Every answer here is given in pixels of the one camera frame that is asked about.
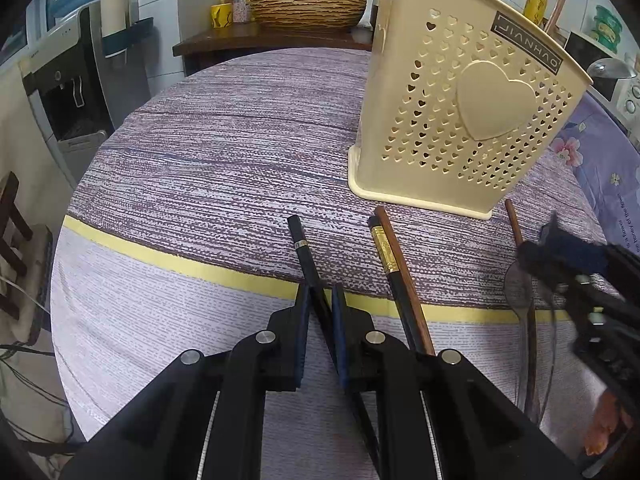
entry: microwave oven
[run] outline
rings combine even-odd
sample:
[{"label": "microwave oven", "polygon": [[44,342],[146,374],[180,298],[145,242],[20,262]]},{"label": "microwave oven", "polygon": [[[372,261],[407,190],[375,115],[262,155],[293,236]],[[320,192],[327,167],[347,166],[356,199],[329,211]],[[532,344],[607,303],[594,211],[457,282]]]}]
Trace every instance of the microwave oven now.
[{"label": "microwave oven", "polygon": [[[589,65],[605,57],[617,57],[604,45],[581,32],[571,31],[564,49],[577,63],[587,70]],[[640,78],[604,79],[593,78],[593,86],[588,89],[607,110],[627,129],[633,129],[640,116]]]}]

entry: basket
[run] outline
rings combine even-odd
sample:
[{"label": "basket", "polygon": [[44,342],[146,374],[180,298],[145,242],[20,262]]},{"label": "basket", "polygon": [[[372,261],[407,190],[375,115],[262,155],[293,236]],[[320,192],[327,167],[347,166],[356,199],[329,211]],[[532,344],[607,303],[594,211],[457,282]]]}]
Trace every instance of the basket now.
[{"label": "basket", "polygon": [[380,0],[351,190],[488,219],[591,83],[500,0]]},{"label": "basket", "polygon": [[303,30],[355,27],[366,7],[367,0],[251,0],[261,25]]}]

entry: green container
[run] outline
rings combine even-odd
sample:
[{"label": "green container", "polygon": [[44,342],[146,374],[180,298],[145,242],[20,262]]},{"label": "green container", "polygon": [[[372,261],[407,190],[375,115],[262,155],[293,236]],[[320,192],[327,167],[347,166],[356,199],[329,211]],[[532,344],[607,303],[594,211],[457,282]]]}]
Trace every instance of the green container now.
[{"label": "green container", "polygon": [[620,32],[622,32],[620,20],[603,6],[596,6],[594,20],[595,28],[591,31],[590,36],[617,54]]}]

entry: round table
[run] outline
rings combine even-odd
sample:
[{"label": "round table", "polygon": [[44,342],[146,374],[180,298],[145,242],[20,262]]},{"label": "round table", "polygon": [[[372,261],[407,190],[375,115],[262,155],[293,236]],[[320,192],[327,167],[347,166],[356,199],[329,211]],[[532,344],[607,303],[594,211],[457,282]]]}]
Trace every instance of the round table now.
[{"label": "round table", "polygon": [[[377,204],[347,184],[368,63],[366,52],[333,49],[235,59],[157,95],[103,144],[69,206],[51,287],[60,375],[87,438],[184,349],[226,351],[291,304],[302,280],[293,213],[322,279],[343,283],[351,306],[402,337],[367,229]],[[556,210],[569,231],[604,241],[551,152],[510,197],[525,238]],[[488,221],[386,209],[436,350],[458,348],[513,399],[518,329],[502,279],[514,244],[503,206]],[[602,386],[568,350],[572,324],[558,330],[543,429],[576,454]],[[548,345],[544,326],[540,335]],[[268,394],[262,452],[263,479],[303,474],[376,477],[313,316],[302,388]]]}]

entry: black label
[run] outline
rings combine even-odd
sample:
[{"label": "black label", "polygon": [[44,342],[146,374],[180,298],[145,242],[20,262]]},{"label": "black label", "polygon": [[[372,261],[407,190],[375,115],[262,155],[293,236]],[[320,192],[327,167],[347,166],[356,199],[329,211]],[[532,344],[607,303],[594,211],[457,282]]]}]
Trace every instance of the black label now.
[{"label": "black label", "polygon": [[546,44],[542,43],[542,41],[507,18],[501,12],[495,13],[494,24],[491,26],[491,31],[498,34],[498,36],[502,36],[505,40],[516,44],[522,50],[531,54],[532,57],[536,58],[555,75],[558,75],[558,70],[560,70],[560,65],[562,65],[562,58],[546,46]]}]

